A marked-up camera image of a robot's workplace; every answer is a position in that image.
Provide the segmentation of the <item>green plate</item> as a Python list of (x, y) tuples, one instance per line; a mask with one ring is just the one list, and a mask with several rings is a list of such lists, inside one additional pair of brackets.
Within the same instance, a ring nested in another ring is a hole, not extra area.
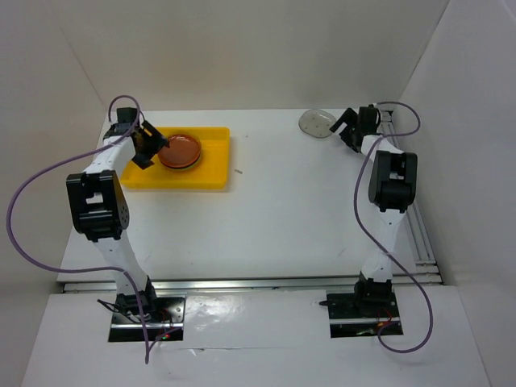
[(171, 164), (168, 166), (168, 169), (173, 171), (188, 171), (190, 169), (195, 169), (200, 162), (201, 158), (197, 158), (196, 160), (186, 164)]

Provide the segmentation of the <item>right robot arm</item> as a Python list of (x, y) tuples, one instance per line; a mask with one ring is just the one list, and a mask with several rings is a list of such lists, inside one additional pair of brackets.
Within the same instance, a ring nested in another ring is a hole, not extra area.
[(375, 248), (364, 261), (352, 296), (353, 310), (369, 316), (391, 305), (393, 295), (393, 252), (397, 234), (416, 194), (418, 157), (403, 152), (378, 132), (381, 112), (373, 106), (346, 109), (331, 127), (354, 152), (372, 163), (368, 200), (379, 214)]

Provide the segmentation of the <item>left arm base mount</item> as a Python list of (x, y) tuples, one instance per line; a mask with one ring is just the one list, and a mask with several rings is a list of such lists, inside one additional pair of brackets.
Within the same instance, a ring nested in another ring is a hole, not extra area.
[[(101, 299), (97, 303), (111, 312), (110, 343), (135, 343), (144, 341), (140, 320), (129, 312), (122, 312), (114, 303)], [(149, 342), (182, 341), (186, 297), (164, 297), (156, 300), (156, 311), (146, 314), (144, 320)]]

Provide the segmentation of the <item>grey translucent plate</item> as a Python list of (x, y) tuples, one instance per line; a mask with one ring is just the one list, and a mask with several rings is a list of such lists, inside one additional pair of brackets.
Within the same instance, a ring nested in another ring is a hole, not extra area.
[(169, 145), (158, 152), (158, 157), (171, 160), (190, 160), (202, 154), (201, 143), (193, 136), (175, 134), (168, 138)]
[(335, 123), (334, 115), (319, 109), (305, 111), (298, 120), (300, 130), (315, 139), (331, 136), (333, 134), (331, 128)]

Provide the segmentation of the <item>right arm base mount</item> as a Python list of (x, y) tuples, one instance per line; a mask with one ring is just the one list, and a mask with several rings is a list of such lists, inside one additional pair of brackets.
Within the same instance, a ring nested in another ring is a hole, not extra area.
[(328, 293), (318, 303), (327, 310), (332, 339), (403, 335), (397, 299), (393, 295), (386, 304), (354, 303), (353, 293)]

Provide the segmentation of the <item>orange plate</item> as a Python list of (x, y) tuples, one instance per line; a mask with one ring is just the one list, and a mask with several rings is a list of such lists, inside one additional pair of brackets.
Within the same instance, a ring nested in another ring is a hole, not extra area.
[(166, 168), (181, 170), (193, 167), (201, 160), (201, 157), (198, 156), (197, 158), (190, 160), (171, 160), (164, 157), (158, 157), (158, 159), (160, 163)]

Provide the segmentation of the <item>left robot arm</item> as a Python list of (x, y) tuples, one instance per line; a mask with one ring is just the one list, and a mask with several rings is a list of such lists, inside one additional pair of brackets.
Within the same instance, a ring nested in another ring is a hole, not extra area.
[(114, 268), (116, 310), (148, 322), (158, 315), (160, 303), (128, 239), (130, 211), (120, 177), (129, 163), (140, 169), (153, 166), (152, 158), (167, 139), (148, 121), (140, 122), (136, 108), (118, 108), (116, 118), (103, 137), (102, 150), (83, 172), (67, 177), (66, 189), (76, 232)]

